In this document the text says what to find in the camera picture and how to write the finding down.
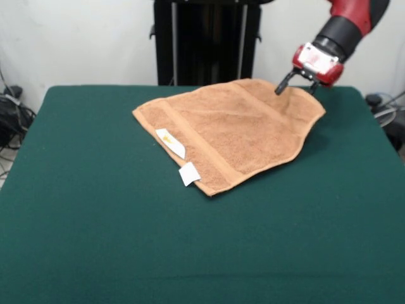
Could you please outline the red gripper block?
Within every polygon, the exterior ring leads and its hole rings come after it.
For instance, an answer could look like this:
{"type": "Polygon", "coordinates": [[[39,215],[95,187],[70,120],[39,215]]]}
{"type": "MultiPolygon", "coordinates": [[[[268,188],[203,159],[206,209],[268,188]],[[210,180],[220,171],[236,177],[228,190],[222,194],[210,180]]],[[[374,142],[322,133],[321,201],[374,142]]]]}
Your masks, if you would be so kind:
{"type": "Polygon", "coordinates": [[[289,86],[289,82],[297,73],[304,78],[313,81],[308,89],[310,95],[314,95],[319,84],[333,86],[340,78],[344,65],[337,56],[332,56],[312,43],[301,45],[292,59],[294,70],[291,70],[275,89],[276,95],[281,95],[289,86]]]}

